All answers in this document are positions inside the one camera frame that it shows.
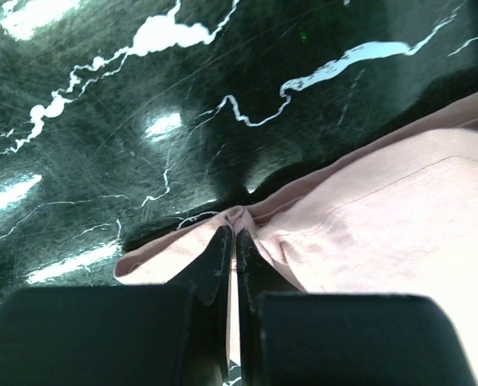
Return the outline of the pink printed t shirt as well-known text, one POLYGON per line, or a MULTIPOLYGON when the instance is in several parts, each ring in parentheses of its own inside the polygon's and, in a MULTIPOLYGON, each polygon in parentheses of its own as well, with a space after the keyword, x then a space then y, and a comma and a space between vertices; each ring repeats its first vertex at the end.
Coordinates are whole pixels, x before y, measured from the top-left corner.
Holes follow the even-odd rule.
POLYGON ((478 383, 478 92, 395 130, 266 199, 126 253, 122 284, 163 284, 222 226, 310 293, 433 298, 478 383))

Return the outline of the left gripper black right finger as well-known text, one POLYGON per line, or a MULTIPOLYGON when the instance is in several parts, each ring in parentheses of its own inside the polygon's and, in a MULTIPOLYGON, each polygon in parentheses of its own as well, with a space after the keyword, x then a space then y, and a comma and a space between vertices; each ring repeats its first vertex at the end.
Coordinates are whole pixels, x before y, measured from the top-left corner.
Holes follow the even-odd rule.
POLYGON ((305 294, 236 239, 246 385, 473 385, 458 336, 430 298, 305 294))

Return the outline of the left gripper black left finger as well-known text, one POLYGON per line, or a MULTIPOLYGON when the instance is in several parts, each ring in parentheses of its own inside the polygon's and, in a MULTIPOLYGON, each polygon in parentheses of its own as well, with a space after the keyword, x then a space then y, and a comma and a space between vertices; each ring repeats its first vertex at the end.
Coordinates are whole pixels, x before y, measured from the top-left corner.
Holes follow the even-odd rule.
POLYGON ((0 305, 0 385, 220 385, 232 231, 162 285, 29 287, 0 305))

